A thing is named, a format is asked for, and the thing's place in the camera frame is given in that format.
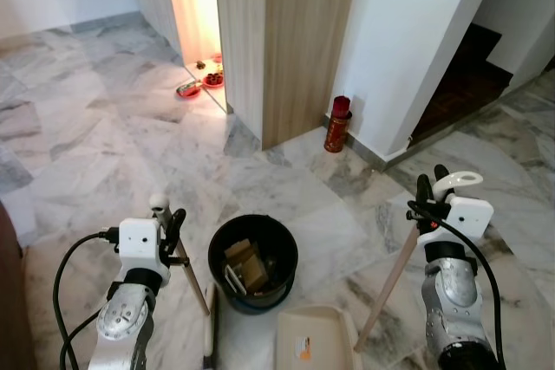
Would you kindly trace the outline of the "beige dustpan with wooden handle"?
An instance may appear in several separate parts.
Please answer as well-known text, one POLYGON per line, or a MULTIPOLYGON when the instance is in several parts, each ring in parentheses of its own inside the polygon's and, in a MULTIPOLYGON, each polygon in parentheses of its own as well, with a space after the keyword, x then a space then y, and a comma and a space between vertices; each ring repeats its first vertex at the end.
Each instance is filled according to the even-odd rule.
MULTIPOLYGON (((482 183, 477 172, 451 172, 447 196, 463 186, 482 183)), ((436 203, 446 203, 447 197, 436 203)), ((431 234, 414 230, 402 248, 383 287, 388 297, 415 249, 424 251, 427 266, 421 298, 427 307, 425 334, 440 370, 503 370, 500 331, 488 340, 482 323, 482 290, 477 272, 489 263, 467 237, 441 220, 431 234)), ((277 370, 358 370, 357 349, 384 306, 378 302, 358 334, 352 319, 341 309, 305 306, 286 309, 277 316, 275 366, 277 370)))

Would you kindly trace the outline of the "white small carton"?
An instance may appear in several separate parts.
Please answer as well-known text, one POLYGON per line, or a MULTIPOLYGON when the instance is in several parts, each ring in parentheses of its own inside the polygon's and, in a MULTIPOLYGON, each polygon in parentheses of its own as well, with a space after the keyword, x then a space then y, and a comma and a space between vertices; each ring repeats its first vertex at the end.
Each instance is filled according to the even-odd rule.
POLYGON ((223 266, 223 275, 225 275, 225 281, 229 284, 234 294, 241 295, 241 297, 249 295, 245 279, 242 275, 241 266, 232 266, 232 264, 225 263, 225 266, 223 266))

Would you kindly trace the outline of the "wooden altar cabinet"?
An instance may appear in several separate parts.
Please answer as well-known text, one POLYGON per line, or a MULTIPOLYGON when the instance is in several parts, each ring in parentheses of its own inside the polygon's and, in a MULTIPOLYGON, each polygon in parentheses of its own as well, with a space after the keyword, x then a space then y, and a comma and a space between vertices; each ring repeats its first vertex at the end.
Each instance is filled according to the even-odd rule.
POLYGON ((214 100, 265 149, 321 124, 352 0, 138 0, 190 76, 217 69, 214 100))

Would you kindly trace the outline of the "red brown canister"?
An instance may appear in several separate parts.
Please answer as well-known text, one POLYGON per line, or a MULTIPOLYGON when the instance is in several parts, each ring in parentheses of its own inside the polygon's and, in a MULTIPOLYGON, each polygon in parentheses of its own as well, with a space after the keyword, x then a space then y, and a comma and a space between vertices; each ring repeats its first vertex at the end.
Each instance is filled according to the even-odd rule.
POLYGON ((329 153, 340 153, 348 139, 350 117, 350 99, 345 95, 333 98, 330 108, 328 128, 326 128, 323 148, 329 153))

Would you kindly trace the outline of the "dark brown furniture edge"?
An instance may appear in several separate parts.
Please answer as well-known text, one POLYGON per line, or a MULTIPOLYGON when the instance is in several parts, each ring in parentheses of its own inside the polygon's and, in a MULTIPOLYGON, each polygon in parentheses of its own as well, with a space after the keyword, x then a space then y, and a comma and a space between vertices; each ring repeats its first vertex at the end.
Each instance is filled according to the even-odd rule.
POLYGON ((38 361, 25 302, 23 248, 0 203, 0 370, 36 370, 38 361))

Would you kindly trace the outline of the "gold foil wrapper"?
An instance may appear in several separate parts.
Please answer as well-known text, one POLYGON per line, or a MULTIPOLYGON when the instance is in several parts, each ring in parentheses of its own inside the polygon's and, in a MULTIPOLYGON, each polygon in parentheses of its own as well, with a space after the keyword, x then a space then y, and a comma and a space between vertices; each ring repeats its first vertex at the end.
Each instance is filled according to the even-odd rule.
POLYGON ((258 251, 257 245, 249 239, 243 239, 226 248, 225 261, 232 266, 242 267, 242 275, 249 294, 259 292, 269 280, 260 251, 258 251))

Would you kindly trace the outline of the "dark wooden stairs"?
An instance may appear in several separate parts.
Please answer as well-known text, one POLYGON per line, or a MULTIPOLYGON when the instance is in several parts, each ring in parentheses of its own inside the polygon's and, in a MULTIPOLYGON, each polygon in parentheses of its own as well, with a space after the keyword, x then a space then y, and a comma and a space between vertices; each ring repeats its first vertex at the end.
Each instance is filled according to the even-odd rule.
POLYGON ((502 95, 512 74, 487 60, 502 34, 472 23, 412 133, 412 143, 472 115, 502 95))

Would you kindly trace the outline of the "red offering bowl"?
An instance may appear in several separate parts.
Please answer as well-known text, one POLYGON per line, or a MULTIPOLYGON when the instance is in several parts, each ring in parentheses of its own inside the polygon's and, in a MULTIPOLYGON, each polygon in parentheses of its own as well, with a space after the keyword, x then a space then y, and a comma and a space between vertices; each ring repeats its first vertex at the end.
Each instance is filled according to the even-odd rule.
POLYGON ((177 96, 182 98, 182 100, 194 100, 194 98, 202 92, 202 89, 203 84, 201 81, 189 81, 179 85, 179 87, 175 89, 175 93, 177 93, 177 96))
POLYGON ((206 74, 201 81, 205 88, 222 88, 225 85, 225 73, 218 70, 218 72, 206 74))

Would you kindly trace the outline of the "wooden broom with white cap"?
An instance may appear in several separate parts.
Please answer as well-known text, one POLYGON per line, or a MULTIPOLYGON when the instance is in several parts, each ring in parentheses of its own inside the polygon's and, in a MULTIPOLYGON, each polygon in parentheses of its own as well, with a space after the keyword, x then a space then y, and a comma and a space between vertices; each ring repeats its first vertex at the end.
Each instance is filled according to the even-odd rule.
MULTIPOLYGON (((171 214, 169 198, 163 193, 155 193, 149 199, 150 209, 152 215, 161 224, 161 231, 164 237, 160 243, 160 258, 163 262, 163 239, 167 238, 167 214, 171 214)), ((188 255, 186 246, 181 242, 182 251, 179 255, 188 255)), ((214 283, 207 284, 204 288, 199 284, 197 274, 195 274, 194 267, 192 267, 192 259, 190 259, 189 267, 182 267, 186 272, 186 278, 189 279, 191 290, 198 299, 198 302, 203 304, 203 312, 206 315, 205 322, 205 353, 202 359, 202 370, 217 370, 218 361, 218 335, 219 335, 219 291, 214 283)))

